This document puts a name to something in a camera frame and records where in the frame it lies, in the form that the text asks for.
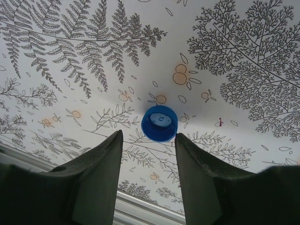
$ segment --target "blue bottle cap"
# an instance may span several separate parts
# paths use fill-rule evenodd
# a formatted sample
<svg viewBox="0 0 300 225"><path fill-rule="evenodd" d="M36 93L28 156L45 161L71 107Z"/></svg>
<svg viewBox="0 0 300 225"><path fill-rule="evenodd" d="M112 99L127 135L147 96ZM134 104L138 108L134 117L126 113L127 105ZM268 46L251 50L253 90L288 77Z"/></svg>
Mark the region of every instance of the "blue bottle cap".
<svg viewBox="0 0 300 225"><path fill-rule="evenodd" d="M142 119L142 131L155 142L167 142L175 137L178 128L176 113L163 105L151 107Z"/></svg>

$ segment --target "botanical print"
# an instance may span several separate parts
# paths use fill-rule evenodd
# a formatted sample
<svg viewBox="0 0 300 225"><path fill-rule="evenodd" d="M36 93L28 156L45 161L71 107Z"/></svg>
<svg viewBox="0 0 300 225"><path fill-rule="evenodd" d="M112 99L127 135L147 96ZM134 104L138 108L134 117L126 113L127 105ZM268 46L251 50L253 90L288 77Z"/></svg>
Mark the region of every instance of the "botanical print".
<svg viewBox="0 0 300 225"><path fill-rule="evenodd" d="M300 24L288 26L293 7L282 0L255 1L241 19L233 0L203 8L190 38L196 68L226 74L223 99L249 110L256 131L300 139Z"/></svg>
<svg viewBox="0 0 300 225"><path fill-rule="evenodd" d="M298 165L300 7L289 5L0 0L0 145L58 166L121 129L118 189L182 215L174 139L141 129L152 106L232 166Z"/></svg>

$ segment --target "patterned wallpaper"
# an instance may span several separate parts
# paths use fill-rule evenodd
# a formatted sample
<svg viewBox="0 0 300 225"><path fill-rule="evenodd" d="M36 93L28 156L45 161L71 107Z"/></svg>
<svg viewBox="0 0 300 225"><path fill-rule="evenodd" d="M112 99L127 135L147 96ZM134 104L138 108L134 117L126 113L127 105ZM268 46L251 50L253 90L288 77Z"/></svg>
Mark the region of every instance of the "patterned wallpaper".
<svg viewBox="0 0 300 225"><path fill-rule="evenodd" d="M179 132L253 172L300 163L296 1L0 0L0 142L61 165L122 129L119 189L184 214Z"/></svg>

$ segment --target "bottle cap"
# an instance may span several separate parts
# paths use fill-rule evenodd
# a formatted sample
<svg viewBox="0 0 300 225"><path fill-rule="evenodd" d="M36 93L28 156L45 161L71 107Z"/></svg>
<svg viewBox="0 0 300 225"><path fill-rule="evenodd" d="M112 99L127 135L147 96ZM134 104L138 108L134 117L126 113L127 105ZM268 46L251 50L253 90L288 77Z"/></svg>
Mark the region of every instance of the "bottle cap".
<svg viewBox="0 0 300 225"><path fill-rule="evenodd" d="M151 107L142 119L142 131L155 142L167 142L175 137L178 128L176 113L169 107Z"/></svg>

